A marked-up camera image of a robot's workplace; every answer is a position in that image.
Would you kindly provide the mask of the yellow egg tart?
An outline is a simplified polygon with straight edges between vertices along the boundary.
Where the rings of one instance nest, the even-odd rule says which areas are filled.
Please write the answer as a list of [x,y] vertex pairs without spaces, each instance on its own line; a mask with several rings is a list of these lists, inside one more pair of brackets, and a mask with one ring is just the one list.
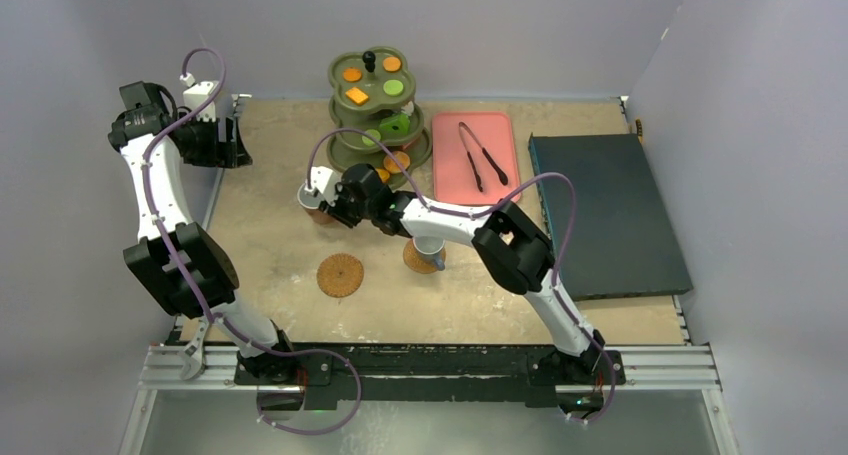
[[391,178],[391,174],[386,169],[383,169],[383,168],[377,168],[376,172],[377,172],[381,182],[383,184],[387,184],[388,181]]

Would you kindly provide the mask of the green macaron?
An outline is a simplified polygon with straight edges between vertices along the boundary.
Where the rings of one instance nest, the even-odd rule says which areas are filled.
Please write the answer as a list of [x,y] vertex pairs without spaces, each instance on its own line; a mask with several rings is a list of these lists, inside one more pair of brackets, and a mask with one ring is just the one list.
[[365,146],[374,146],[377,141],[381,140],[381,133],[377,129],[367,129],[361,136],[361,140]]
[[398,79],[390,79],[383,83],[383,92],[389,97],[399,97],[405,91],[405,84]]

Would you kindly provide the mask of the orange mug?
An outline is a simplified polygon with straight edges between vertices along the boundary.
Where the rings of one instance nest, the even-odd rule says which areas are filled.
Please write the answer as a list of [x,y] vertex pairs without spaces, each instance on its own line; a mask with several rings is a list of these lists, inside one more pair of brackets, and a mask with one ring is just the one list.
[[303,183],[297,193],[297,201],[310,219],[318,225],[333,224],[336,220],[321,209],[322,199],[310,192]]

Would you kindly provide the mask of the pink serving tray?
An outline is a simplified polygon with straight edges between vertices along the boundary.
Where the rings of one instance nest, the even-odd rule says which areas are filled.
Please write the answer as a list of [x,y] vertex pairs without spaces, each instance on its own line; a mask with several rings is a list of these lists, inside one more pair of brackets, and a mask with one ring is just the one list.
[[505,113],[440,112],[431,130],[437,201],[493,205],[520,185],[512,124]]

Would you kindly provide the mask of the yellow square cracker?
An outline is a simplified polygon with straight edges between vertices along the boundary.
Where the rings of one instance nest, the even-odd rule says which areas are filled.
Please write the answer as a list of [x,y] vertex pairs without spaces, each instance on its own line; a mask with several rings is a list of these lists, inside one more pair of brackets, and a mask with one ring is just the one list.
[[369,94],[358,86],[353,86],[346,90],[345,96],[356,106],[363,106],[370,100]]

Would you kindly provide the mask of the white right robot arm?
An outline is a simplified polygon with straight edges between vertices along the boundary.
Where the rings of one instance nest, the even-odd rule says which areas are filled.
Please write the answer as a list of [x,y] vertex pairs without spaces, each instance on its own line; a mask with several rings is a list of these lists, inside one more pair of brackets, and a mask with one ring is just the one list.
[[370,221],[389,236],[429,237],[471,247],[502,289],[524,297],[547,328],[564,374],[584,382],[609,362],[600,333],[580,314],[559,278],[551,239],[510,198],[491,207],[436,202],[394,191],[375,168],[344,173],[312,167],[304,183],[322,212],[348,227]]

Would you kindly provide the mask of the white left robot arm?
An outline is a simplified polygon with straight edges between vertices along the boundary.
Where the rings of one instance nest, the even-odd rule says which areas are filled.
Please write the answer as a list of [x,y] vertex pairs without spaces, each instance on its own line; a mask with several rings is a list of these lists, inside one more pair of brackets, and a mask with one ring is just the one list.
[[108,141],[126,163],[139,209],[137,242],[124,262],[169,315],[218,325],[237,345],[239,365],[256,379],[284,384],[298,357],[285,333],[241,301],[230,258],[190,214],[181,180],[184,165],[238,168],[252,162],[238,131],[237,99],[219,81],[181,78],[178,105],[162,85],[125,85],[125,105]]

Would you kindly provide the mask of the grey mug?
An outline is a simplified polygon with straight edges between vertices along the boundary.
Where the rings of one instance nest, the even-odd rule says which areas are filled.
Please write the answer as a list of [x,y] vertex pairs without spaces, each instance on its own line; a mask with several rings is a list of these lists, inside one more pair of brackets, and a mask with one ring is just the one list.
[[438,237],[419,236],[412,240],[414,267],[421,273],[445,270],[445,241]]

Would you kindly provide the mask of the green three-tier stand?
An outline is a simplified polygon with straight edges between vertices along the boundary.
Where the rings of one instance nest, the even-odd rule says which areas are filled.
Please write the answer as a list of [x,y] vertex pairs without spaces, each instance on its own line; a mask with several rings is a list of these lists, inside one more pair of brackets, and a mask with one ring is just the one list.
[[[382,67],[387,56],[402,59],[403,68],[399,72],[388,73]],[[356,67],[363,72],[363,78],[355,83],[342,79],[346,67]],[[417,83],[409,69],[405,55],[398,49],[388,46],[375,46],[361,52],[346,52],[337,56],[327,70],[332,88],[328,109],[331,120],[344,131],[334,135],[327,143],[326,154],[331,166],[343,171],[358,163],[368,163],[376,168],[383,167],[385,152],[378,147],[365,146],[361,136],[367,129],[377,129],[380,120],[392,114],[403,112],[410,117],[410,133],[403,138],[391,139],[381,135],[380,142],[391,151],[404,151],[411,158],[407,169],[413,172],[424,165],[432,155],[432,137],[426,126],[425,115],[415,102]],[[401,80],[405,91],[399,97],[384,94],[383,83],[390,79]],[[353,86],[366,91],[370,100],[363,106],[356,106],[345,96],[345,91]]]

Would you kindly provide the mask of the paw print bun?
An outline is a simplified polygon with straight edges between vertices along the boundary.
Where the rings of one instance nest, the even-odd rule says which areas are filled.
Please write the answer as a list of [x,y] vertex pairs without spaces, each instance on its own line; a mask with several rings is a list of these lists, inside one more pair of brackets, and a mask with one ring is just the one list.
[[383,167],[389,174],[400,174],[411,165],[410,156],[404,151],[393,151],[383,159]]

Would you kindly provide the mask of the round orange cookie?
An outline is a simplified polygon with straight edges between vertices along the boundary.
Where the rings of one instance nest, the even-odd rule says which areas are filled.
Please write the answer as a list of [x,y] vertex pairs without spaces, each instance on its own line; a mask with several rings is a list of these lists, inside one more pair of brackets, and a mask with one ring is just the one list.
[[363,72],[356,67],[346,67],[342,71],[342,79],[347,83],[355,83],[363,78]]

